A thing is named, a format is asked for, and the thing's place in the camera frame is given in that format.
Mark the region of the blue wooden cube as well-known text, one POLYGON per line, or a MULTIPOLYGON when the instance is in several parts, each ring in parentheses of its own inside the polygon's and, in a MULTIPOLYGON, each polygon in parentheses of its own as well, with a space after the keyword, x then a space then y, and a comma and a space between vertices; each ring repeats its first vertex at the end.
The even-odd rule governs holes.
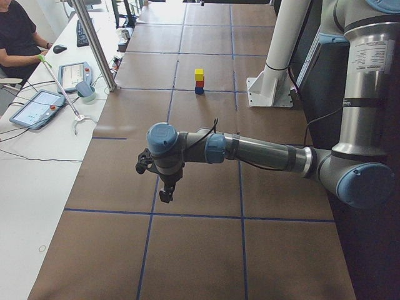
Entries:
POLYGON ((195 93, 198 95, 204 94, 204 88, 203 87, 195 87, 195 93))

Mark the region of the red wooden cube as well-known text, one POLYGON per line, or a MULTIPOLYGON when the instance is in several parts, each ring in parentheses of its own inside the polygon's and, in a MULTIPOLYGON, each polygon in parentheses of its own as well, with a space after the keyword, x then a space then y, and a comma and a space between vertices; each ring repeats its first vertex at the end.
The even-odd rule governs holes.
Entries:
POLYGON ((195 88, 196 88, 196 89, 199 89, 199 88, 203 89, 203 88, 204 88, 204 80, 202 80, 202 81, 196 81, 195 88))

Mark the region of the yellow wooden cube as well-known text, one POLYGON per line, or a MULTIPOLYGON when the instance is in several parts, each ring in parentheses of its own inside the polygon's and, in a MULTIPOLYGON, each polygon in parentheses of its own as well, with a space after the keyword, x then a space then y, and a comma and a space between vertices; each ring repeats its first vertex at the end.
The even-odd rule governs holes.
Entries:
POLYGON ((195 81, 204 81, 204 69, 196 68, 194 70, 195 81))

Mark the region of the thin rod with stand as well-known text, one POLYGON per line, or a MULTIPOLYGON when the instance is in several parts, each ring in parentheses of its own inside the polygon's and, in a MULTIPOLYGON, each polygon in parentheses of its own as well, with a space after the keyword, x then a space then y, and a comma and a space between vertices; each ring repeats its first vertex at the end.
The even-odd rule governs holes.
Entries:
POLYGON ((57 84, 58 88, 61 90, 62 95, 65 97, 65 100, 67 101, 67 103, 69 104, 69 106, 71 107, 71 109, 75 115, 75 119, 72 124, 72 131, 73 131, 74 135, 75 136, 78 135, 78 129, 77 129, 78 124, 83 123, 85 120, 92 121, 94 124, 96 124, 97 121, 92 116, 85 116, 85 115, 79 113, 79 111, 76 109, 75 105, 69 98, 67 92, 64 90, 61 83, 58 81, 58 78, 53 73, 52 66, 46 61, 45 56, 42 54, 39 54, 38 58, 44 64, 45 68, 47 69, 47 71, 49 72, 51 77, 54 79, 54 82, 57 84))

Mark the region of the blue tape roll cup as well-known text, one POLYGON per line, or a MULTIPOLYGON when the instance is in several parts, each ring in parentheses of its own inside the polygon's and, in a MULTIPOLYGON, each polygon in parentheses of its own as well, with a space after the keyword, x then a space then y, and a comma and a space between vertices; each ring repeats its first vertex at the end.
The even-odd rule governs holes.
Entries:
POLYGON ((81 81, 76 85, 78 96, 86 104, 89 104, 95 100, 96 93, 95 88, 90 86, 86 81, 81 81))

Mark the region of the far teach pendant tablet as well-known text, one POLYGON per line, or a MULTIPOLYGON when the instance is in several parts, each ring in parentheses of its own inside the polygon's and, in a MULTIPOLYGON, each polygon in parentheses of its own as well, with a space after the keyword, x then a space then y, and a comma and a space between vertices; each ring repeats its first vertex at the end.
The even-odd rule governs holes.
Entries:
POLYGON ((91 85, 93 74, 88 62, 75 62, 59 66, 58 81, 67 93, 76 92, 76 85, 86 82, 91 85))

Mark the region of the teach pendant tablet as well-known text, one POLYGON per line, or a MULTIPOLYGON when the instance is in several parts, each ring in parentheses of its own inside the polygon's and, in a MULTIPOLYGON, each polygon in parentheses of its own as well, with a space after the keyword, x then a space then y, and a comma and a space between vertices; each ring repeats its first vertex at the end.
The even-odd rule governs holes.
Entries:
POLYGON ((41 129, 51 121, 65 102, 65 97, 61 94, 39 90, 9 121, 25 128, 41 129))
POLYGON ((91 85, 93 74, 88 62, 75 62, 59 66, 58 81, 67 93, 76 92, 76 85, 86 82, 91 85))

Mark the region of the near teach pendant tablet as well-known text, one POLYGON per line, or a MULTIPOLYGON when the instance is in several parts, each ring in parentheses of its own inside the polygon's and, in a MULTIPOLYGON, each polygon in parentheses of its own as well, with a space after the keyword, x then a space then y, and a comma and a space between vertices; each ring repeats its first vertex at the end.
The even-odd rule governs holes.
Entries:
POLYGON ((9 121, 25 128, 41 129, 51 121, 65 102, 65 97, 61 94, 39 90, 9 121))

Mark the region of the black keyboard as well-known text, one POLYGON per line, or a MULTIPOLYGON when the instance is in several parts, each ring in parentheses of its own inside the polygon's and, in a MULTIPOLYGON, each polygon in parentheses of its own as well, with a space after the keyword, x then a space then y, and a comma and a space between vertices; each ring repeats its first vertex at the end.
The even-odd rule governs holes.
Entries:
POLYGON ((89 39, 86 35, 83 24, 78 19, 76 23, 76 46, 80 48, 88 45, 89 45, 89 39))

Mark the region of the black computer mouse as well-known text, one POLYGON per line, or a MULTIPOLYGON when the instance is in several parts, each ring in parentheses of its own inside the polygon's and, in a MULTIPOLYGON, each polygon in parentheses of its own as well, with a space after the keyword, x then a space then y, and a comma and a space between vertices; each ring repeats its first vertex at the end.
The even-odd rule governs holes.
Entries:
POLYGON ((57 44, 57 45, 53 46, 53 48, 52 48, 53 53, 55 53, 55 54, 62 53, 66 49, 67 49, 66 46, 63 46, 63 45, 60 45, 60 44, 57 44))

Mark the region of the person in black shirt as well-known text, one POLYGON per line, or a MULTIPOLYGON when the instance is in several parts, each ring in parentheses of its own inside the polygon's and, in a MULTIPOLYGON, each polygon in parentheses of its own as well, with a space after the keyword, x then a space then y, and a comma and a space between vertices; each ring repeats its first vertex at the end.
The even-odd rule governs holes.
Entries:
POLYGON ((9 78, 29 79, 52 46, 17 1, 1 1, 1 69, 9 78))

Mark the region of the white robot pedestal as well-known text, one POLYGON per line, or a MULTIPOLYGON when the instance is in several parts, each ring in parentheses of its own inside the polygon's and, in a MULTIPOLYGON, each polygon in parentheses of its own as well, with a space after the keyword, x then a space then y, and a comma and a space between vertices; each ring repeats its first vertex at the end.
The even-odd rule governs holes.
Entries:
POLYGON ((246 79, 250 106, 293 107, 288 69, 310 3, 281 1, 264 70, 246 79))

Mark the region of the aluminium frame post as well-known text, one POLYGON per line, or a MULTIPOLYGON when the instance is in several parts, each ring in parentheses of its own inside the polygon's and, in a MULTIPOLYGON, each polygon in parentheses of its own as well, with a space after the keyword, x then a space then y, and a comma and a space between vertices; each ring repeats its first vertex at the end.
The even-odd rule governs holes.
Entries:
POLYGON ((86 35, 89 39, 90 48, 106 82, 107 88, 109 89, 109 92, 113 92, 116 90, 117 84, 109 68, 108 61, 104 55, 104 51, 101 47, 101 43, 98 39, 98 35, 96 34, 96 30, 91 21, 90 15, 86 9, 86 5, 83 0, 72 0, 72 6, 75 9, 80 22, 82 23, 83 28, 85 29, 86 35))

